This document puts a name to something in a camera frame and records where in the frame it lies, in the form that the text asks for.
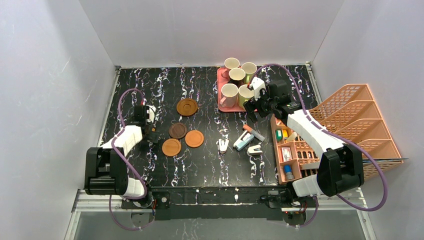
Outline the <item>dark brown coaster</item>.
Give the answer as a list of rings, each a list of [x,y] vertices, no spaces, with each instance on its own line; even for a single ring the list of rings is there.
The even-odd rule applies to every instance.
[[[187,134],[187,127],[183,123],[174,123],[168,130],[169,136],[173,139],[182,139]]]

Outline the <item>pink tray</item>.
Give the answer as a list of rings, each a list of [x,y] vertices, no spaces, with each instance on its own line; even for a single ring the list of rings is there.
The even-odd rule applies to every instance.
[[[229,108],[229,107],[220,106],[219,101],[221,99],[221,88],[224,84],[229,84],[229,80],[230,80],[230,78],[226,79],[221,76],[221,73],[223,71],[224,71],[224,67],[221,67],[217,70],[217,97],[218,97],[217,104],[218,104],[219,110],[222,112],[245,112],[246,110],[243,110],[241,107],[239,107],[238,99],[234,107]]]

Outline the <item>light orange coaster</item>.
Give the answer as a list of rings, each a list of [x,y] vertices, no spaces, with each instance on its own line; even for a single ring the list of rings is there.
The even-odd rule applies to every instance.
[[[185,143],[191,148],[198,148],[204,142],[204,135],[198,130],[191,130],[185,135]]]

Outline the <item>brown saucer coaster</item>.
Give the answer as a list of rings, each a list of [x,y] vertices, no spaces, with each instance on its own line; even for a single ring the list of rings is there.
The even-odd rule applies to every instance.
[[[192,98],[184,98],[177,103],[176,110],[180,115],[189,117],[197,112],[198,104]]]

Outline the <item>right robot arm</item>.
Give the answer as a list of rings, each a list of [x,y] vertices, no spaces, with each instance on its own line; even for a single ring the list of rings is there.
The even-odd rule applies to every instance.
[[[332,197],[364,183],[361,151],[326,133],[299,102],[292,100],[284,81],[265,83],[254,77],[248,89],[254,96],[243,106],[253,122],[257,121],[257,115],[264,118],[273,114],[299,134],[319,159],[317,174],[287,183],[288,197],[292,200],[318,195]]]

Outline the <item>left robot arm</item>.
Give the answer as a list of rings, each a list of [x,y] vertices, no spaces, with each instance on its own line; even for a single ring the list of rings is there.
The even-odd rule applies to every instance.
[[[138,200],[147,195],[141,177],[128,174],[128,153],[142,140],[153,142],[156,107],[137,105],[129,123],[108,142],[86,152],[84,190],[88,195],[117,195]]]

